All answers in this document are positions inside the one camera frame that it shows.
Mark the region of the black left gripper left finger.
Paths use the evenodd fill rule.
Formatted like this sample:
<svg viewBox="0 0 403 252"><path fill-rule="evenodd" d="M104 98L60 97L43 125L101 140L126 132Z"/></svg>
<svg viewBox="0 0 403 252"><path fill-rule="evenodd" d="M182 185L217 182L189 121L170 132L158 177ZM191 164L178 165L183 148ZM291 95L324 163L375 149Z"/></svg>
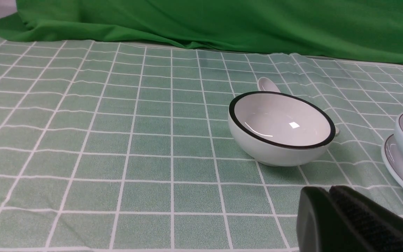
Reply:
<svg viewBox="0 0 403 252"><path fill-rule="evenodd" d="M301 190L296 235L301 252L366 251L323 188L304 187Z"/></svg>

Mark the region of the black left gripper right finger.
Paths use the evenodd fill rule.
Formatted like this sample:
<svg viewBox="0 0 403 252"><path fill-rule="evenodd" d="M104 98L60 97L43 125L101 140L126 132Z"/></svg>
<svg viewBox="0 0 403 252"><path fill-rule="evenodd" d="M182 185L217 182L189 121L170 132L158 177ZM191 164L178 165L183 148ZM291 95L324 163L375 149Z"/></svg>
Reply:
<svg viewBox="0 0 403 252"><path fill-rule="evenodd" d="M403 252L402 217L344 185L332 186L329 195L373 251Z"/></svg>

